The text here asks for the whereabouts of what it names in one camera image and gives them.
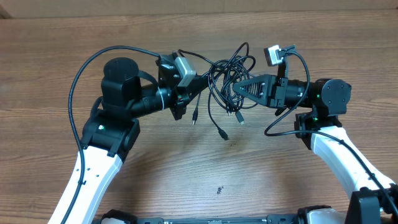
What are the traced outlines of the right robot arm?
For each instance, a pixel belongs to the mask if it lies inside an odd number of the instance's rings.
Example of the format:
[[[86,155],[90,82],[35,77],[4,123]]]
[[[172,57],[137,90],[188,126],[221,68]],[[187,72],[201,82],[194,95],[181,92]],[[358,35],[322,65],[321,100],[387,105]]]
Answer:
[[[377,170],[349,138],[338,117],[346,113],[351,85],[339,79],[290,80],[282,62],[277,75],[237,82],[233,90],[283,118],[298,107],[291,134],[321,158],[349,197],[346,213],[327,206],[301,208],[297,223],[397,223],[397,184]]]

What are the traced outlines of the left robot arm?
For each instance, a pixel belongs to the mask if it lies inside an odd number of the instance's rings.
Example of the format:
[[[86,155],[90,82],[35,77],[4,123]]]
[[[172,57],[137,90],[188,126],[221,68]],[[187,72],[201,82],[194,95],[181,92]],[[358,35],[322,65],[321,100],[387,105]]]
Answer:
[[[187,58],[172,53],[158,55],[155,62],[158,78],[127,57],[105,64],[102,95],[78,137],[75,167],[50,223],[91,223],[141,131],[138,119],[170,109],[179,120],[208,87]]]

